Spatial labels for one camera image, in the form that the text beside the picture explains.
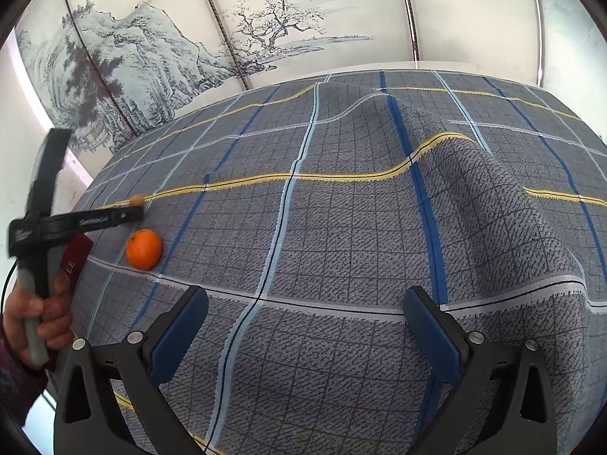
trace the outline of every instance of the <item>metal screw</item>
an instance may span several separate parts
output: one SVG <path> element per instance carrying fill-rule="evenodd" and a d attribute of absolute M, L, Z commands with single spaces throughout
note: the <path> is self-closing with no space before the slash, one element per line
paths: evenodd
<path fill-rule="evenodd" d="M 126 340 L 129 341 L 129 344 L 138 344 L 143 339 L 143 334 L 141 332 L 131 332 Z"/>
<path fill-rule="evenodd" d="M 480 332 L 470 332 L 468 334 L 468 339 L 470 339 L 470 342 L 473 344 L 482 344 L 485 342 L 485 336 Z"/>
<path fill-rule="evenodd" d="M 74 351 L 79 351 L 80 349 L 82 349 L 84 347 L 85 344 L 86 344 L 86 340 L 84 340 L 84 339 L 76 339 L 72 343 L 72 349 L 74 349 Z"/>
<path fill-rule="evenodd" d="M 529 349 L 529 351 L 537 351 L 537 349 L 539 348 L 537 342 L 533 339 L 527 339 L 525 341 L 525 347 Z"/>

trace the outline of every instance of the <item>black cable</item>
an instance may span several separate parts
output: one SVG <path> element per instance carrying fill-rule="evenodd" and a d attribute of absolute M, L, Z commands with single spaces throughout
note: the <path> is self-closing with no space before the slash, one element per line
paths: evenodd
<path fill-rule="evenodd" d="M 4 281 L 4 289 L 2 289 L 2 301 L 0 301 L 0 315 L 4 313 L 4 298 L 6 297 L 6 289 L 8 287 L 8 281 L 10 281 L 10 277 L 13 275 L 13 272 L 17 266 L 17 260 L 14 261 L 13 266 L 8 271 L 8 275 L 6 276 L 6 280 Z"/>
<path fill-rule="evenodd" d="M 99 196 L 105 191 L 105 189 L 107 188 L 107 185 L 108 185 L 108 183 L 106 183 L 105 186 L 99 192 L 99 194 L 95 198 L 93 198 L 93 201 L 89 205 L 89 210 L 93 209 L 93 204 L 97 201 L 97 199 L 99 198 Z"/>
<path fill-rule="evenodd" d="M 46 400 L 46 403 L 49 405 L 49 407 L 56 412 L 57 411 L 57 407 L 55 407 L 53 405 L 53 403 L 49 399 L 46 398 L 46 395 L 44 394 L 44 392 L 41 395 L 42 395 L 42 398 L 44 398 L 44 400 Z"/>

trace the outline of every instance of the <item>painted mountain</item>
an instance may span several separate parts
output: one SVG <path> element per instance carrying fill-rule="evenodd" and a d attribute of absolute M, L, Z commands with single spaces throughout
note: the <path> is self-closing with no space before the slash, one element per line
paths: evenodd
<path fill-rule="evenodd" d="M 77 155 L 117 149 L 236 73 L 227 57 L 185 38 L 163 10 L 145 2 L 117 20 L 87 1 L 48 40 L 33 44 L 22 30 L 17 42 L 50 119 L 74 130 Z"/>

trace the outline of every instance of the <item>sleeve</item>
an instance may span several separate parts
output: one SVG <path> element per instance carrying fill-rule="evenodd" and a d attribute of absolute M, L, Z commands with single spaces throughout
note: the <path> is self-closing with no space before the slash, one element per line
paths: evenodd
<path fill-rule="evenodd" d="M 46 388 L 48 378 L 44 370 L 29 369 L 13 355 L 2 322 L 0 315 L 0 397 L 19 425 L 25 426 L 27 414 Z"/>

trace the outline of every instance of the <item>blue stripe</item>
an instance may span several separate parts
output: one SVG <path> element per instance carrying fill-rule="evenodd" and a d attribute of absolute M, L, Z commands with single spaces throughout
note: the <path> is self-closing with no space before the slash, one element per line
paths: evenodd
<path fill-rule="evenodd" d="M 280 88 L 280 85 L 278 85 L 272 91 L 272 93 L 268 96 L 268 98 L 264 102 L 268 102 L 279 88 Z M 260 106 L 259 108 L 257 108 L 257 110 L 255 111 L 255 113 L 251 116 L 251 119 L 249 119 L 249 121 L 247 122 L 247 124 L 245 125 L 245 127 L 242 129 L 241 135 L 244 134 L 244 132 L 246 132 L 249 129 L 249 127 L 253 123 L 253 120 L 257 117 L 257 115 L 262 110 L 262 108 L 263 108 L 263 106 Z M 238 140 L 239 139 L 236 139 L 236 140 L 234 140 L 234 142 L 232 142 L 232 145 L 230 145 L 230 148 L 223 155 L 222 160 L 219 161 L 219 163 L 217 164 L 217 166 L 214 168 L 213 172 L 216 172 L 217 170 L 219 170 L 219 168 L 221 167 L 221 165 L 228 159 L 228 156 L 230 155 L 230 153 L 234 149 L 234 146 L 236 145 L 236 142 L 238 142 Z M 210 178 L 211 178 L 211 175 L 207 173 L 204 176 L 204 182 L 203 183 L 205 185 L 207 185 L 209 183 Z M 196 200 L 194 201 L 194 203 L 193 203 L 192 207 L 190 208 L 189 212 L 187 213 L 186 219 L 184 220 L 183 224 L 179 228 L 179 231 L 177 231 L 177 234 L 175 235 L 175 238 L 173 239 L 173 241 L 171 243 L 171 247 L 169 248 L 169 251 L 166 254 L 165 262 L 162 265 L 160 273 L 165 273 L 166 267 L 168 267 L 169 261 L 171 261 L 171 256 L 173 255 L 173 253 L 175 252 L 175 248 L 177 248 L 177 245 L 181 241 L 181 238 L 183 237 L 183 233 L 186 231 L 187 226 L 189 226 L 189 223 L 192 220 L 192 217 L 195 214 L 196 209 L 198 209 L 198 206 L 202 202 L 202 199 L 204 198 L 205 193 L 206 193 L 206 191 L 202 191 L 196 197 Z M 145 300 L 142 308 L 139 310 L 139 313 L 137 314 L 137 317 L 135 318 L 135 321 L 131 325 L 130 330 L 133 330 L 133 327 L 145 315 L 146 311 L 148 310 L 148 307 L 150 306 L 150 303 L 152 302 L 152 299 L 154 299 L 154 295 L 156 294 L 156 290 L 157 290 L 158 286 L 159 286 L 159 284 L 157 282 L 155 282 L 154 283 L 154 287 L 150 291 L 150 294 L 148 294 L 148 297 L 146 298 L 146 300 Z"/>
<path fill-rule="evenodd" d="M 380 89 L 386 91 L 385 75 L 383 71 L 379 72 Z M 388 95 L 388 108 L 392 115 L 392 121 L 396 126 L 398 138 L 401 141 L 403 152 L 407 156 L 411 156 L 413 148 L 407 135 L 407 130 L 403 121 L 403 117 L 398 108 L 396 99 Z M 428 261 L 430 264 L 430 282 L 432 285 L 432 299 L 435 303 L 445 304 L 448 302 L 447 283 L 445 281 L 445 265 L 442 261 L 441 241 L 438 236 L 438 226 L 432 210 L 432 205 L 428 197 L 424 178 L 421 174 L 420 166 L 417 162 L 411 166 L 411 174 L 415 186 L 415 195 L 418 200 L 418 208 L 424 227 L 424 236 L 426 237 L 426 247 L 428 251 Z"/>
<path fill-rule="evenodd" d="M 424 396 L 421 399 L 420 410 L 418 411 L 417 422 L 415 423 L 415 431 L 412 443 L 420 436 L 422 430 L 430 423 L 436 414 L 438 401 L 441 398 L 442 383 L 436 378 L 433 371 L 430 372 Z"/>
<path fill-rule="evenodd" d="M 193 123 L 195 123 L 195 121 L 198 119 L 198 117 L 199 117 L 201 114 L 202 114 L 202 111 L 201 111 L 201 112 L 199 112 L 198 114 L 196 114 L 195 118 L 194 118 L 192 121 L 190 121 L 190 122 L 189 122 L 187 125 L 189 126 L 189 125 L 192 125 Z M 173 126 L 177 125 L 177 124 L 178 124 L 178 123 L 179 123 L 179 122 L 180 122 L 182 119 L 183 119 L 183 118 L 180 118 L 180 119 L 179 119 L 177 122 L 175 122 L 175 124 L 173 124 L 173 125 L 169 126 L 169 127 L 166 129 L 166 131 L 165 131 L 165 134 L 164 134 L 164 135 L 166 135 L 166 133 L 167 133 L 167 132 L 169 132 L 169 131 L 171 130 L 171 128 L 172 128 Z M 156 159 L 154 159 L 154 162 L 153 162 L 152 164 L 148 165 L 147 169 L 146 169 L 146 170 L 143 172 L 143 174 L 142 174 L 141 176 L 139 176 L 139 179 L 138 179 L 138 180 L 137 180 L 137 181 L 134 183 L 134 185 L 131 187 L 131 189 L 129 190 L 129 192 L 126 194 L 126 197 L 125 197 L 125 198 L 128 198 L 128 197 L 129 197 L 129 195 L 130 195 L 130 194 L 131 194 L 131 192 L 133 191 L 133 188 L 135 188 L 135 187 L 137 186 L 137 184 L 138 184 L 138 183 L 139 183 L 139 182 L 140 182 L 140 181 L 143 179 L 143 177 L 144 177 L 144 176 L 146 175 L 146 173 L 147 173 L 147 172 L 150 170 L 150 168 L 151 168 L 151 167 L 152 167 L 152 166 L 153 166 L 153 165 L 156 163 L 156 161 L 158 161 L 158 159 L 160 159 L 160 156 L 162 156 L 162 155 L 165 153 L 165 150 L 166 150 L 166 149 L 168 149 L 168 148 L 169 148 L 169 146 L 170 146 L 170 145 L 171 145 L 171 144 L 172 144 L 172 143 L 173 143 L 175 140 L 177 140 L 177 137 L 178 137 L 178 136 L 180 136 L 180 135 L 181 135 L 181 132 L 177 133 L 177 135 L 174 135 L 174 136 L 173 136 L 173 138 L 171 139 L 171 141 L 170 141 L 168 144 L 166 144 L 165 148 L 163 148 L 163 150 L 161 150 L 161 151 L 160 151 L 160 153 L 159 153 L 159 154 L 156 156 Z M 150 148 L 148 148 L 148 150 L 146 150 L 146 151 L 145 151 L 145 153 L 143 154 L 143 156 L 141 156 L 139 159 L 137 159 L 137 162 L 134 164 L 134 166 L 133 166 L 133 167 L 135 167 L 137 164 L 139 164 L 139 161 L 141 161 L 141 160 L 142 160 L 142 159 L 145 157 L 145 155 L 146 155 L 146 154 L 147 154 L 147 153 L 148 153 L 150 150 L 152 150 L 152 148 L 154 147 L 154 145 L 156 145 L 156 143 L 155 143 L 155 142 L 153 142 L 153 143 L 150 145 Z"/>
<path fill-rule="evenodd" d="M 208 184 L 210 177 L 211 177 L 211 175 L 208 173 L 204 176 L 204 184 Z M 187 226 L 192 221 L 193 214 L 196 212 L 196 209 L 200 205 L 200 202 L 202 202 L 202 199 L 204 198 L 205 193 L 206 193 L 206 191 L 200 192 L 198 194 L 198 196 L 196 197 L 196 200 L 192 204 L 192 207 L 190 207 L 190 210 L 187 213 L 186 220 L 184 220 L 183 224 L 179 228 L 179 231 L 177 231 L 177 235 L 175 235 L 175 238 L 173 239 L 173 241 L 171 243 L 171 247 L 169 248 L 169 252 L 166 254 L 165 262 L 162 265 L 160 273 L 165 273 L 166 267 L 168 267 L 169 261 L 171 261 L 171 256 L 173 256 L 173 253 L 175 252 L 175 248 L 177 248 L 177 244 L 181 240 L 181 237 L 183 237 L 183 233 L 185 232 Z M 146 311 L 148 310 L 148 307 L 150 306 L 150 303 L 152 302 L 152 299 L 154 299 L 154 295 L 156 294 L 156 290 L 157 290 L 158 286 L 159 286 L 159 283 L 154 282 L 154 287 L 152 287 L 150 294 L 148 294 L 148 297 L 146 298 L 142 308 L 139 310 L 139 313 L 137 314 L 135 321 L 131 325 L 130 331 L 133 330 L 133 327 L 145 315 Z"/>
<path fill-rule="evenodd" d="M 280 85 L 278 87 L 276 87 L 272 91 L 272 93 L 268 96 L 268 98 L 263 102 L 264 103 L 269 102 L 269 100 L 272 99 L 272 96 L 276 93 L 276 91 L 278 90 L 279 87 L 280 87 Z M 249 121 L 247 122 L 245 127 L 241 130 L 239 135 L 244 135 L 247 132 L 247 130 L 249 129 L 249 127 L 251 126 L 253 121 L 255 121 L 255 118 L 257 117 L 257 115 L 261 112 L 262 108 L 263 108 L 263 106 L 260 106 L 259 108 L 256 109 L 255 113 L 253 113 L 253 116 L 251 116 L 251 118 L 249 119 Z M 234 150 L 234 147 L 238 143 L 238 140 L 240 140 L 240 139 L 237 138 L 236 140 L 234 140 L 234 142 L 232 142 L 232 145 L 230 145 L 230 147 L 226 150 L 226 153 L 223 155 L 222 160 L 219 161 L 219 164 L 217 164 L 217 167 L 213 170 L 213 172 L 218 171 L 219 168 L 223 165 L 223 163 L 228 160 L 228 157 L 230 157 L 230 154 Z"/>
<path fill-rule="evenodd" d="M 485 81 L 491 86 L 493 87 L 495 90 L 497 90 L 497 92 L 499 92 L 499 94 L 502 97 L 505 97 L 506 100 L 509 102 L 510 106 L 512 106 L 515 111 L 525 120 L 525 123 L 528 124 L 528 126 L 535 131 L 536 133 L 541 133 L 537 128 L 535 128 L 533 126 L 533 123 L 529 120 L 529 118 L 527 118 L 527 116 L 517 107 L 516 104 L 514 104 L 514 102 L 512 102 L 510 99 L 508 99 L 504 93 L 504 91 L 502 89 L 500 89 L 499 87 L 496 87 L 495 85 L 493 85 L 489 79 L 487 77 L 483 77 L 485 79 Z M 569 186 L 571 186 L 571 189 L 573 190 L 573 192 L 576 195 L 579 195 L 580 192 L 577 190 L 576 184 L 573 180 L 573 176 L 571 174 L 571 171 L 569 171 L 569 168 L 567 167 L 567 165 L 565 164 L 565 162 L 563 161 L 563 159 L 560 158 L 560 156 L 554 151 L 554 149 L 550 146 L 550 144 L 546 141 L 546 139 L 539 135 L 538 138 L 540 139 L 540 141 L 544 144 L 544 146 L 550 151 L 550 153 L 554 156 L 554 158 L 558 161 L 558 163 L 561 165 L 561 167 L 563 168 L 563 170 L 565 171 L 565 174 L 567 175 L 567 181 L 569 182 Z M 586 217 L 586 222 L 588 223 L 588 228 L 590 228 L 590 233 L 593 235 L 593 241 L 594 241 L 594 247 L 597 250 L 597 254 L 599 255 L 599 261 L 601 264 L 601 269 L 603 270 L 603 280 L 605 280 L 605 283 L 607 284 L 607 265 L 605 265 L 605 255 L 603 255 L 603 248 L 601 247 L 601 243 L 599 241 L 599 235 L 597 234 L 596 229 L 594 228 L 594 223 L 593 223 L 593 219 L 590 216 L 590 213 L 588 212 L 588 208 L 587 205 L 580 200 L 580 206 L 582 207 L 582 211 L 584 212 L 584 216 Z M 605 389 L 603 390 L 603 398 L 601 400 L 601 407 L 605 404 L 605 400 L 607 400 L 607 382 L 605 383 Z"/>

